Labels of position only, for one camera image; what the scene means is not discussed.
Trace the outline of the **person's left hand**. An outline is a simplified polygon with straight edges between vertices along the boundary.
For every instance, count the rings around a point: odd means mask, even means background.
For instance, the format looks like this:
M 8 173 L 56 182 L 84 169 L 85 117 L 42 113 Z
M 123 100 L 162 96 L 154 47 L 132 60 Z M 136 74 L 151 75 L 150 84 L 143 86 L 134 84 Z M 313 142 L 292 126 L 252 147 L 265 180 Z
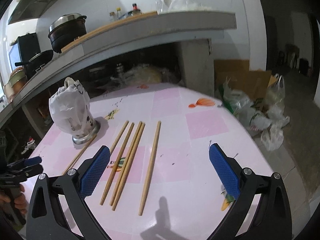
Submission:
M 24 195 L 25 189 L 24 186 L 20 184 L 20 195 L 14 199 L 15 208 L 20 211 L 22 215 L 27 214 L 27 201 Z M 5 203 L 10 203 L 10 198 L 1 191 L 0 193 L 0 206 L 3 208 Z

